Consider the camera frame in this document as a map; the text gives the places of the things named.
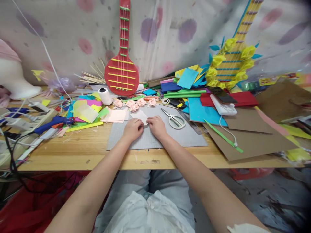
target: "jeans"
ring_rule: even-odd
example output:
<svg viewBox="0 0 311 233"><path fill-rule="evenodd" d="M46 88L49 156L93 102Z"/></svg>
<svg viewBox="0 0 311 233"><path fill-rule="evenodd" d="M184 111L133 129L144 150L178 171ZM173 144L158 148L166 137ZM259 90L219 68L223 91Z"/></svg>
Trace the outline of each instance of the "jeans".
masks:
<svg viewBox="0 0 311 233"><path fill-rule="evenodd" d="M147 200L157 190L177 206L180 213L195 229L192 204L188 194L189 186L178 170L128 170L119 172L107 202L95 220L94 232L102 233L105 230L132 191Z"/></svg>

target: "power strip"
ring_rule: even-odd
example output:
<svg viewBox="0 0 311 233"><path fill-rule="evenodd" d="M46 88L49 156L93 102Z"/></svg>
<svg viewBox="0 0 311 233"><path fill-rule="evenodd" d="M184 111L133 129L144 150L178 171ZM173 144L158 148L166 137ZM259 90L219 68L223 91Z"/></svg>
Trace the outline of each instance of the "power strip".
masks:
<svg viewBox="0 0 311 233"><path fill-rule="evenodd" d="M33 132L36 128L39 126L42 126L46 123L49 123L52 121L53 117L58 115L58 112L55 111L54 109L50 108L49 112L44 112L44 113L39 113L38 119L34 122L31 122L31 128L28 131L24 131L21 133L21 136L24 136L28 133ZM22 138L19 142L26 143L26 144L31 144L36 138L38 137L38 134L30 134L28 136L25 136ZM14 160L17 160L23 153L24 151L28 148L29 146L26 145L21 145L17 144L14 150L14 155L13 158ZM0 154L0 170L7 170L10 168L10 160L11 160L11 155L8 149L6 149L3 153Z"/></svg>

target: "hand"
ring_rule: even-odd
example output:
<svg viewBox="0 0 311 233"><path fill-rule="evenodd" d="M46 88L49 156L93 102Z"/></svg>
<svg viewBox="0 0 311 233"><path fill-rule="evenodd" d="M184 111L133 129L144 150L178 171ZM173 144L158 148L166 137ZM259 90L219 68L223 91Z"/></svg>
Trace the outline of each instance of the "hand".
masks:
<svg viewBox="0 0 311 233"><path fill-rule="evenodd" d="M148 117L146 120L147 123L149 123L149 127L151 129L151 132L154 136L156 136L158 139L162 136L167 135L165 124L162 121L160 116L152 116Z"/></svg>
<svg viewBox="0 0 311 233"><path fill-rule="evenodd" d="M123 140L132 143L142 134L143 129L144 123L140 119L129 120L124 128Z"/></svg>

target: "craft table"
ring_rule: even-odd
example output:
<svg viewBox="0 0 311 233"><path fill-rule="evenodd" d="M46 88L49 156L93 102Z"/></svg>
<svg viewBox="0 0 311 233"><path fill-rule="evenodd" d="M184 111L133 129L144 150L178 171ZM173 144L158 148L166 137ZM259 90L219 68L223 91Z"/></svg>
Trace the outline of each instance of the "craft table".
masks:
<svg viewBox="0 0 311 233"><path fill-rule="evenodd" d="M20 105L10 104L10 107L20 107ZM108 153L106 146L111 127L112 123L104 123L98 127L66 133L62 138L44 141L31 153L28 161L19 166L18 170L92 170ZM271 155L228 162L213 140L205 134L204 137L209 146L187 147L186 149L208 168L292 167L286 160ZM128 150L120 167L121 170L175 168L175 164L165 149Z"/></svg>

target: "white scissors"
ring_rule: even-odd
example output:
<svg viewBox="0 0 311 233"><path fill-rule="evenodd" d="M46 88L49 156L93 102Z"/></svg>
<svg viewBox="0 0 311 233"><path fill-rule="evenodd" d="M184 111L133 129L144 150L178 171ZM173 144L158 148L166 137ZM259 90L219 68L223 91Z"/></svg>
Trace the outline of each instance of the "white scissors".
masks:
<svg viewBox="0 0 311 233"><path fill-rule="evenodd" d="M174 129L182 129L186 125L186 121L181 116L171 115L167 111L165 111L163 108L161 108L162 111L168 115L168 122L171 127Z"/></svg>

